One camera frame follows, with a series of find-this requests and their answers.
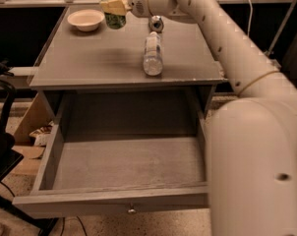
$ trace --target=white bowl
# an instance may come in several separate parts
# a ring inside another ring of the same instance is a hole
[[[68,23],[81,31],[92,31],[98,28],[104,17],[97,10],[82,10],[69,15]]]

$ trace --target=speckled floor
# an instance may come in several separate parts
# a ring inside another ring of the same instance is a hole
[[[226,102],[226,97],[216,97],[212,104],[211,114],[221,104]],[[29,103],[15,103],[12,108],[7,131],[13,133],[19,125]],[[26,175],[9,174],[4,183],[10,186],[16,196],[26,195],[30,192],[34,177]],[[11,194],[0,185],[0,195],[11,200]],[[82,216],[86,232],[89,236],[210,236],[210,219],[208,209],[138,213],[136,215],[96,215]],[[12,216],[0,209],[0,222],[5,225],[4,235],[33,236],[37,235],[38,228]],[[59,219],[51,236],[57,236],[62,231],[62,219]],[[65,219],[64,236],[85,235],[80,222],[75,217]]]

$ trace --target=drawer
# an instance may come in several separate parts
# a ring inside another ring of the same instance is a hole
[[[193,88],[66,93],[14,205],[35,218],[207,207],[202,123]]]

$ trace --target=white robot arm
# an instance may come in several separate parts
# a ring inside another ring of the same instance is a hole
[[[214,236],[297,236],[297,89],[215,0],[128,0],[137,17],[188,14],[240,99],[212,117]]]

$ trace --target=drawer knob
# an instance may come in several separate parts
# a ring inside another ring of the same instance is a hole
[[[134,208],[131,207],[131,208],[128,209],[128,214],[134,215],[134,214],[137,214],[137,211]]]

